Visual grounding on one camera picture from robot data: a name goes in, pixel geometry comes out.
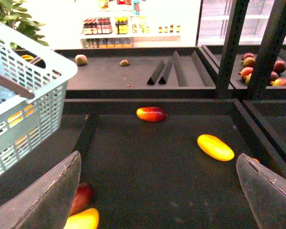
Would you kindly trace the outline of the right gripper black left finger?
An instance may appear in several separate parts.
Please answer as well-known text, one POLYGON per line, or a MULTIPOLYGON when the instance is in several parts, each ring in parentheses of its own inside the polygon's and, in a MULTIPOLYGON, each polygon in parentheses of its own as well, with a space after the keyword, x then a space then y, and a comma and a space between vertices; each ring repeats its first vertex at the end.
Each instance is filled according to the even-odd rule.
POLYGON ((80 180, 75 151, 16 197, 0 206, 0 229, 62 229, 80 180))

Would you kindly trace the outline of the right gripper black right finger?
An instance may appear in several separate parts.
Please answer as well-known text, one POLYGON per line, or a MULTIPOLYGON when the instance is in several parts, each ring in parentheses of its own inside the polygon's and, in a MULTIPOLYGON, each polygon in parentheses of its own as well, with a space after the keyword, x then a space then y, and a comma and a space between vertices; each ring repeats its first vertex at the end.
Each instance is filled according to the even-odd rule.
POLYGON ((246 154, 236 160, 242 191, 260 229, 286 229, 286 179, 246 154))

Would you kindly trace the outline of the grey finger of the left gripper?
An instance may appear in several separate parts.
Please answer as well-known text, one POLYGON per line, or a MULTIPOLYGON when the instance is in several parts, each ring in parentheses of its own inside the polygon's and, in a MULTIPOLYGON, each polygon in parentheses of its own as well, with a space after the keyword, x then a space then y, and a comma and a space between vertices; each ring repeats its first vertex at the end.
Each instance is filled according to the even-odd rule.
POLYGON ((35 97, 35 94, 33 93, 32 90, 29 90, 24 86, 17 84, 16 82, 2 76, 1 74, 0 74, 0 86, 5 87, 10 91, 14 92, 15 94, 20 95, 21 97, 24 97, 26 99, 34 99, 35 97))

